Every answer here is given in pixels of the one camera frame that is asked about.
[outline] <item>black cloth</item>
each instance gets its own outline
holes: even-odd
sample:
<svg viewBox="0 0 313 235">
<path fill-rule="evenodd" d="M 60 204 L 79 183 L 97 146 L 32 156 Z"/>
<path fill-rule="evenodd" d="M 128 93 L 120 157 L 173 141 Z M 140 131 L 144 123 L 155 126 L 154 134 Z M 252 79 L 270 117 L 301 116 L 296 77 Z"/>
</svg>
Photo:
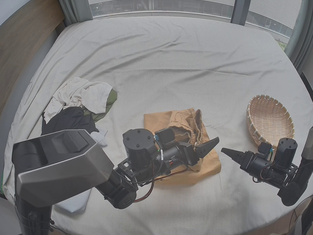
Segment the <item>black cloth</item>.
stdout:
<svg viewBox="0 0 313 235">
<path fill-rule="evenodd" d="M 99 130 L 96 128 L 92 115 L 85 115 L 84 110 L 80 107 L 68 107 L 56 114 L 48 123 L 42 113 L 41 135 L 50 134 L 63 130 L 85 129 L 90 133 Z"/>
</svg>

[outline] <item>curtain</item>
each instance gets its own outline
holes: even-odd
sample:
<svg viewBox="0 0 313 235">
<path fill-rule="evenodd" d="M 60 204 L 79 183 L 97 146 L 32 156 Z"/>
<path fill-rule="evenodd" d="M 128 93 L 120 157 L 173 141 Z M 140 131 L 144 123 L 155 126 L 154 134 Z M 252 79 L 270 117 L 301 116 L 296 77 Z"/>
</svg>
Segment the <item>curtain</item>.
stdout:
<svg viewBox="0 0 313 235">
<path fill-rule="evenodd" d="M 88 0 L 59 0 L 65 15 L 65 26 L 92 20 Z"/>
<path fill-rule="evenodd" d="M 298 73 L 301 74 L 307 57 L 310 56 L 313 45 L 313 0 L 303 0 L 300 13 L 295 25 L 295 33 L 291 36 L 291 45 L 287 45 L 285 52 Z"/>
</svg>

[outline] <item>headboard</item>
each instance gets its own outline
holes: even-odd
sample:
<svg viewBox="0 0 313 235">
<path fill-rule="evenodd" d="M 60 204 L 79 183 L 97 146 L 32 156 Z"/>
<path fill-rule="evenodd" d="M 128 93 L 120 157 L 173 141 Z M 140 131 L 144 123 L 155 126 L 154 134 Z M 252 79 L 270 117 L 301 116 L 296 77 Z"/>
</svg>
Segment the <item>headboard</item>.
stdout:
<svg viewBox="0 0 313 235">
<path fill-rule="evenodd" d="M 63 19 L 58 0 L 31 0 L 0 26 L 0 115 L 19 74 Z"/>
</svg>

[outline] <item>wicker basket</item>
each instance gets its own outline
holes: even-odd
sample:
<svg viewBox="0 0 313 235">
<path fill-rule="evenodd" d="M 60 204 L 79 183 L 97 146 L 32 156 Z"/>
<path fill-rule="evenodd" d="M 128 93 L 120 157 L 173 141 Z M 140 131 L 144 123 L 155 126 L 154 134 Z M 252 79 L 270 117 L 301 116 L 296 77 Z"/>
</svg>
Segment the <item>wicker basket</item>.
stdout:
<svg viewBox="0 0 313 235">
<path fill-rule="evenodd" d="M 255 143 L 270 143 L 274 151 L 281 138 L 295 137 L 295 126 L 289 112 L 282 103 L 268 95 L 256 95 L 250 100 L 247 124 Z"/>
</svg>

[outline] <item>gray bed sheet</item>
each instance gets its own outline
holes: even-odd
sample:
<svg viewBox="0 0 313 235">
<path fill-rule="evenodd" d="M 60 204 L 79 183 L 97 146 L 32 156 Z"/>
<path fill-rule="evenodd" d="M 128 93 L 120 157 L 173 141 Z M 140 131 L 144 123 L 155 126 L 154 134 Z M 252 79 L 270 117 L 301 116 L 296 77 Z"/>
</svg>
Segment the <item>gray bed sheet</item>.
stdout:
<svg viewBox="0 0 313 235">
<path fill-rule="evenodd" d="M 52 219 L 70 234 L 241 234 L 267 225 L 286 207 L 278 189 L 255 184 L 222 147 L 256 151 L 246 126 L 249 100 L 275 97 L 295 124 L 299 164 L 313 103 L 288 57 L 269 33 L 183 17 L 131 17 L 67 27 L 28 86 L 5 151 L 4 190 L 13 203 L 13 143 L 41 133 L 41 112 L 66 80 L 79 76 L 113 86 L 118 99 L 98 124 L 106 128 L 104 151 L 114 164 L 126 157 L 122 134 L 143 127 L 143 114 L 201 109 L 209 134 L 219 136 L 222 170 L 194 186 L 156 186 L 148 199 L 114 209 L 92 189 L 83 214 L 54 208 Z M 313 193 L 309 185 L 300 201 Z M 138 191 L 142 196 L 149 186 Z"/>
</svg>

